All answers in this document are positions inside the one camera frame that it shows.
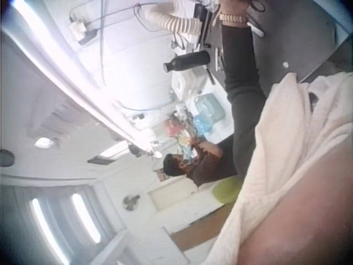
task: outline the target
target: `white cloth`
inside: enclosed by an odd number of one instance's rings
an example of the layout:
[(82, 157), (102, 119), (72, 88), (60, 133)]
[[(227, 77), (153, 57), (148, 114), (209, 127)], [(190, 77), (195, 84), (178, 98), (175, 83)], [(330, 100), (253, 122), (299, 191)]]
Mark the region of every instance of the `white cloth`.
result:
[[(313, 112), (309, 92), (319, 101)], [(204, 265), (234, 265), (240, 245), (279, 200), (334, 146), (351, 137), (353, 74), (298, 84), (289, 73), (273, 86), (255, 129), (248, 174)]]

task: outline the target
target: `flexible duct hose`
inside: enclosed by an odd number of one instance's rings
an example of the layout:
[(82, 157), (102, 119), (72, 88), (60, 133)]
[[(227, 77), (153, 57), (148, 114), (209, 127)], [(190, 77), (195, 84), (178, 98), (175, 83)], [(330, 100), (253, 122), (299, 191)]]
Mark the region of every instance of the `flexible duct hose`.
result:
[(202, 22), (198, 18), (179, 18), (171, 15), (177, 8), (176, 1), (174, 3), (156, 4), (145, 11), (145, 17), (149, 22), (162, 29), (176, 33), (199, 35)]

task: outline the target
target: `hand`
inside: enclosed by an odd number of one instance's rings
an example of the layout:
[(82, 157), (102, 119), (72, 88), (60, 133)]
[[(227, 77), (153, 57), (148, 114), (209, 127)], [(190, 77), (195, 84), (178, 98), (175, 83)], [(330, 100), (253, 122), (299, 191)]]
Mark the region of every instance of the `hand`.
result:
[(245, 15), (252, 0), (220, 0), (223, 14)]

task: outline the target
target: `wristwatch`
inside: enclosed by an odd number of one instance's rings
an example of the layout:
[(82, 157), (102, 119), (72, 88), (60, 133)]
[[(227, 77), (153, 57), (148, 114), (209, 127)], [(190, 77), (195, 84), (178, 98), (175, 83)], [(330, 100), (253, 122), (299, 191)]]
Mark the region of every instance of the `wristwatch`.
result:
[(229, 15), (229, 14), (220, 14), (220, 21), (235, 22), (239, 24), (246, 24), (248, 18), (246, 15)]

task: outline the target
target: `green cushion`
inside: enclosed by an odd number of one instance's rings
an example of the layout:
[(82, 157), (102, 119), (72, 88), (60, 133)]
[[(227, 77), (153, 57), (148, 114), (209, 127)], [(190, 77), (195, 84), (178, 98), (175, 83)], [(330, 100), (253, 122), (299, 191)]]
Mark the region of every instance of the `green cushion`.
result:
[(219, 184), (213, 188), (212, 194), (220, 203), (232, 203), (237, 200), (242, 186), (243, 179), (238, 176), (231, 176), (221, 180)]

